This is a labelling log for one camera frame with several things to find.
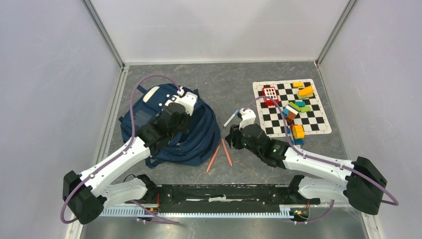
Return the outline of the orange pen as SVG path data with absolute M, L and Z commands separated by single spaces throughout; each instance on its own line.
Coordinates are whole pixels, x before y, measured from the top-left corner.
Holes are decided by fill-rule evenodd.
M 207 166 L 206 172 L 209 172 L 210 168 L 212 167 L 212 164 L 213 164 L 213 162 L 214 162 L 214 160 L 215 160 L 215 158 L 216 158 L 216 156 L 217 156 L 217 154 L 219 152 L 219 148 L 220 148 L 220 144 L 218 144 L 216 150 L 214 151 L 214 153 L 213 153 L 213 155 L 212 155 L 212 157 L 210 159 L 210 162 L 209 162 L 209 164 Z
M 223 138 L 221 139 L 221 144 L 222 144 L 222 146 L 223 146 L 223 149 L 224 149 L 225 155 L 226 155 L 226 157 L 227 157 L 227 159 L 228 159 L 228 162 L 229 162 L 230 166 L 233 166 L 233 164 L 232 164 L 232 160 L 231 160 L 231 157 L 230 157 L 230 155 L 229 155 L 229 152 L 228 152 L 227 146 L 226 146 L 225 141 L 224 141 L 224 139 L 223 139 Z

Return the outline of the navy blue student backpack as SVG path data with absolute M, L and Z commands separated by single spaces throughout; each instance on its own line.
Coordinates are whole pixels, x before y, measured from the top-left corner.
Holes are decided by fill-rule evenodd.
M 177 93 L 172 84 L 161 84 L 149 90 L 137 88 L 143 95 L 133 104 L 135 128 L 146 124 L 158 115 L 164 104 Z M 188 133 L 179 133 L 156 154 L 145 159 L 149 168 L 170 162 L 187 166 L 199 166 L 216 150 L 221 139 L 220 129 L 212 108 L 198 97 L 191 116 Z

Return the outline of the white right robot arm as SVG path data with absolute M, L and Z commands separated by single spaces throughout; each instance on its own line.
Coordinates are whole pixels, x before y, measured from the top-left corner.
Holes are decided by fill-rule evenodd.
M 365 157 L 351 161 L 310 153 L 270 138 L 257 124 L 244 128 L 232 125 L 225 140 L 232 148 L 249 150 L 270 167 L 313 175 L 313 178 L 300 175 L 291 181 L 293 186 L 288 188 L 287 195 L 293 203 L 304 199 L 347 201 L 366 214 L 379 213 L 387 180 Z

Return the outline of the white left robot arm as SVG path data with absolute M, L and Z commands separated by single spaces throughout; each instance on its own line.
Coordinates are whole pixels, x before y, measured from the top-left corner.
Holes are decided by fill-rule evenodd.
M 159 115 L 142 125 L 112 155 L 79 174 L 69 171 L 63 178 L 61 221 L 86 225 L 111 206 L 138 199 L 152 202 L 156 189 L 141 179 L 115 185 L 112 182 L 134 164 L 167 146 L 177 134 L 186 132 L 194 107 L 194 103 L 168 101 Z

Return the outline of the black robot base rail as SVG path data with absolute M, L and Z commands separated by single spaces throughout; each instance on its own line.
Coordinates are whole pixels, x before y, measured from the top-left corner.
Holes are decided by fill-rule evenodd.
M 276 213 L 280 205 L 319 205 L 282 184 L 162 184 L 150 186 L 141 204 L 161 213 Z

